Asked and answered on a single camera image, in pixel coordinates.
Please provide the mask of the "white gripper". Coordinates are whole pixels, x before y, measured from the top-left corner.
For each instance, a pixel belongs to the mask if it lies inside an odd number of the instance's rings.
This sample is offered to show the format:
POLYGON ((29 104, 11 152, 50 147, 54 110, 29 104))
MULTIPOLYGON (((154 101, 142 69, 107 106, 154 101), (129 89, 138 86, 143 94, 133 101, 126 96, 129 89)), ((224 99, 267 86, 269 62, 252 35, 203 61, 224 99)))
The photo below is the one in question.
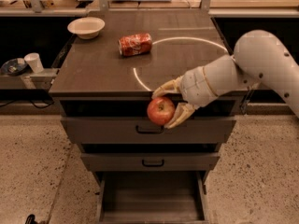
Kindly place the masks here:
POLYGON ((199 107, 205 107, 218 98, 208 85, 203 66, 187 71, 182 77, 165 82, 153 92, 151 98, 155 99, 169 93, 181 93, 183 100, 188 103, 178 104, 173 118, 164 125, 166 129, 179 126, 199 107))

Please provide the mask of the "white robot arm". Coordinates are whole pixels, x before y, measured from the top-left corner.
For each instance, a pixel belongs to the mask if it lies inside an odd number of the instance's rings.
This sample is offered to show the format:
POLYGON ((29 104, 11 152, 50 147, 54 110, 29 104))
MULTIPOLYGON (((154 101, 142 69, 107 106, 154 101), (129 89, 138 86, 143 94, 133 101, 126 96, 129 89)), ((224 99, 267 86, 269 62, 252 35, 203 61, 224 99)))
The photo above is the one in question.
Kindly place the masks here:
POLYGON ((299 117, 299 65, 275 35, 263 30, 242 35, 231 55, 223 55, 165 82, 152 96, 157 98, 168 93, 182 96, 174 117, 164 125, 172 129, 223 94, 257 83, 278 94, 299 117))

